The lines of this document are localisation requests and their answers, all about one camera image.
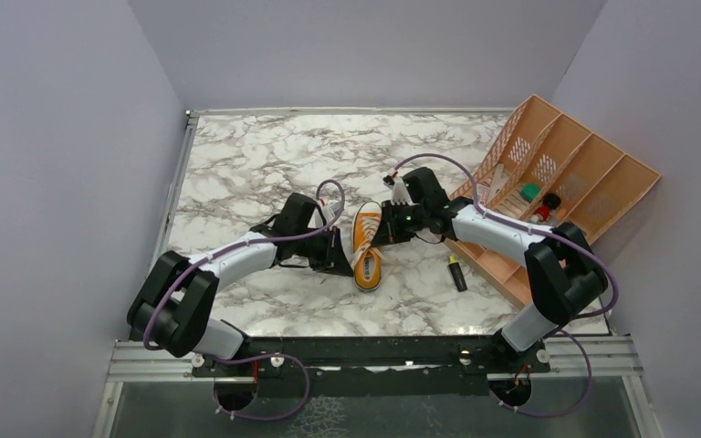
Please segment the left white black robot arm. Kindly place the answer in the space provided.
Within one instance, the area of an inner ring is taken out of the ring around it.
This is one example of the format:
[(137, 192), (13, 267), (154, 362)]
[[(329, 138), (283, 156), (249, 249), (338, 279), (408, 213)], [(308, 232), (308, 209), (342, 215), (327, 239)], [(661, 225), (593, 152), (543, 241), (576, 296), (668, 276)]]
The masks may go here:
[(175, 357), (211, 355), (226, 373), (243, 372), (251, 353), (244, 344), (247, 335), (212, 319), (216, 293), (256, 272), (286, 267), (292, 256), (306, 259), (315, 272), (352, 276), (340, 229), (332, 225), (343, 206), (292, 193), (278, 214), (231, 244), (191, 257), (163, 253), (132, 302), (127, 323), (151, 349)]

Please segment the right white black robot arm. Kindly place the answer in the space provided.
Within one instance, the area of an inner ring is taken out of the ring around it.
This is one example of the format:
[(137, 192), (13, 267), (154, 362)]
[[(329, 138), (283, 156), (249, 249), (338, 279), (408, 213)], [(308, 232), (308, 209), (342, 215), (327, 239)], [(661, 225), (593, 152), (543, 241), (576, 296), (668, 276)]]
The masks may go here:
[(490, 359), (500, 370), (522, 364), (527, 350), (568, 325), (609, 286), (574, 224), (547, 227), (478, 210), (471, 198), (449, 198), (427, 167), (383, 181), (392, 197), (382, 204), (372, 246), (408, 242), (427, 230), (444, 241), (482, 246), (526, 269), (531, 301), (497, 331), (490, 347)]

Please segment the orange canvas sneaker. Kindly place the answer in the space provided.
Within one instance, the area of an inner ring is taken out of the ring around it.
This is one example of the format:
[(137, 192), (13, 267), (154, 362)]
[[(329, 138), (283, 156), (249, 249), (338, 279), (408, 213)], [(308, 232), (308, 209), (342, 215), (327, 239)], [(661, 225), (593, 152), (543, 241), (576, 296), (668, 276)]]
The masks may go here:
[(364, 203), (354, 216), (350, 265), (355, 285), (362, 292), (375, 290), (382, 281), (382, 252), (372, 246), (381, 222), (382, 207), (374, 201)]

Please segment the white shoelace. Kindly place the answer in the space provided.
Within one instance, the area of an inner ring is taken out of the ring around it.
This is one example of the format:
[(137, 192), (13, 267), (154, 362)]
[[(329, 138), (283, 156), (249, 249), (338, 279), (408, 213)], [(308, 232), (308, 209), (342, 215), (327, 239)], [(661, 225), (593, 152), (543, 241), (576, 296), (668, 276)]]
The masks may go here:
[(376, 202), (363, 204), (354, 216), (352, 227), (353, 258), (352, 267), (358, 265), (367, 252), (372, 249), (371, 240), (378, 230), (382, 207)]

